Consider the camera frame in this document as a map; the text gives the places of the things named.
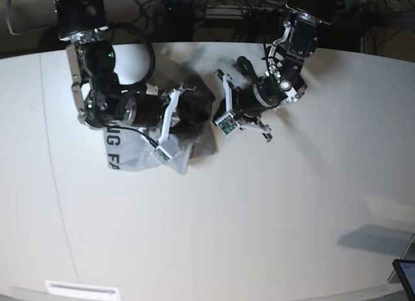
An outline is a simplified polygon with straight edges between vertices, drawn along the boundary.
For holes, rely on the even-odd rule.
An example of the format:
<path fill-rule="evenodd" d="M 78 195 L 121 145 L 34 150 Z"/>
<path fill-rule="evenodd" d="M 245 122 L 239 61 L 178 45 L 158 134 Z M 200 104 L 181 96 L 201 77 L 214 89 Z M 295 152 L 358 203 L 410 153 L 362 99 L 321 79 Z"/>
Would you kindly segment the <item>grey T-shirt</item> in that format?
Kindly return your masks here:
<path fill-rule="evenodd" d="M 104 130 L 107 166 L 117 171 L 144 171 L 166 165 L 187 172 L 192 159 L 212 156 L 217 145 L 210 119 L 215 95 L 198 74 L 171 88 L 170 101 L 154 127 Z"/>

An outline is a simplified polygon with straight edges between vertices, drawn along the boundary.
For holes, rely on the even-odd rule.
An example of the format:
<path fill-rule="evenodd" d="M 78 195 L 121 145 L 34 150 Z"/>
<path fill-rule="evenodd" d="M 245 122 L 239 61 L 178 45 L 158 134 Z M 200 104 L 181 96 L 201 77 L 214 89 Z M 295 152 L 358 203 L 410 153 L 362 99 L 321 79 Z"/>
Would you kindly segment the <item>black tablet screen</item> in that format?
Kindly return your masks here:
<path fill-rule="evenodd" d="M 408 299 L 414 301 L 414 261 L 395 259 L 392 265 Z"/>

